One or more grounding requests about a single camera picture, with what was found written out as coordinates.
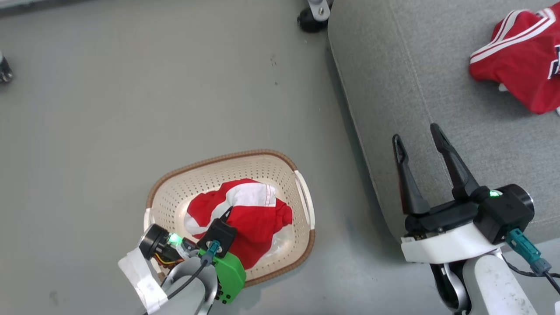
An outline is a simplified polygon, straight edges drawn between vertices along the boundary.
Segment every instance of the white fabric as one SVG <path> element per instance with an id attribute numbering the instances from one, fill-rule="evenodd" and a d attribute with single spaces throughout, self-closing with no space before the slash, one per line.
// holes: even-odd
<path id="1" fill-rule="evenodd" d="M 234 186 L 227 191 L 226 200 L 214 208 L 208 225 L 199 226 L 187 212 L 184 221 L 185 229 L 191 235 L 204 233 L 214 219 L 221 217 L 232 206 L 276 207 L 276 188 L 263 183 L 245 183 Z"/>
<path id="2" fill-rule="evenodd" d="M 498 91 L 508 92 L 508 89 L 506 88 L 506 86 L 503 83 L 500 83 L 500 85 L 498 86 Z"/>
<path id="3" fill-rule="evenodd" d="M 156 312 L 167 302 L 167 295 L 152 277 L 148 262 L 138 247 L 119 260 L 119 268 L 136 290 L 148 314 Z"/>

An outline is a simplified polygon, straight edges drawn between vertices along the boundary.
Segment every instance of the sofa cushion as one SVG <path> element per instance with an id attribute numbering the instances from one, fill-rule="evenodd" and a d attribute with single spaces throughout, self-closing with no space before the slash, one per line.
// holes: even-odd
<path id="1" fill-rule="evenodd" d="M 452 199 L 436 151 L 438 123 L 481 185 L 516 183 L 535 201 L 527 233 L 560 237 L 560 117 L 530 113 L 495 82 L 476 82 L 469 56 L 511 10 L 554 0 L 337 0 L 329 40 L 385 220 L 405 234 L 391 138 L 400 134 L 431 206 Z"/>

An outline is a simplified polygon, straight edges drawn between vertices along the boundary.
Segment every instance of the orange wire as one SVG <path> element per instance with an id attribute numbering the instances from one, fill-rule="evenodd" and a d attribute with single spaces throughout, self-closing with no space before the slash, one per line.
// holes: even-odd
<path id="1" fill-rule="evenodd" d="M 156 259 L 158 260 L 158 262 L 162 265 L 173 265 L 175 263 L 179 263 L 179 262 L 184 261 L 184 259 L 180 258 L 176 261 L 165 262 L 163 259 L 161 259 L 160 255 L 158 255 L 157 253 L 154 253 L 154 255 L 156 256 Z"/>

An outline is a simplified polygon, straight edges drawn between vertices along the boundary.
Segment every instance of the green led light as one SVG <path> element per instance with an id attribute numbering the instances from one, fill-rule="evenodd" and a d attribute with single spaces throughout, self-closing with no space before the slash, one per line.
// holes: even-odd
<path id="1" fill-rule="evenodd" d="M 169 234 L 169 243 L 177 246 L 177 245 L 181 245 L 182 242 L 183 242 L 183 238 L 180 237 L 178 234 L 176 233 Z"/>

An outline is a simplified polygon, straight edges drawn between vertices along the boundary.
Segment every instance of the red shirt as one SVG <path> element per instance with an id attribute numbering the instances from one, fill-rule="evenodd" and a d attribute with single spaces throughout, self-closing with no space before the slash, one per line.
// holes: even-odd
<path id="1" fill-rule="evenodd" d="M 537 13 L 511 11 L 492 41 L 470 56 L 470 74 L 506 86 L 530 111 L 560 106 L 560 2 Z"/>

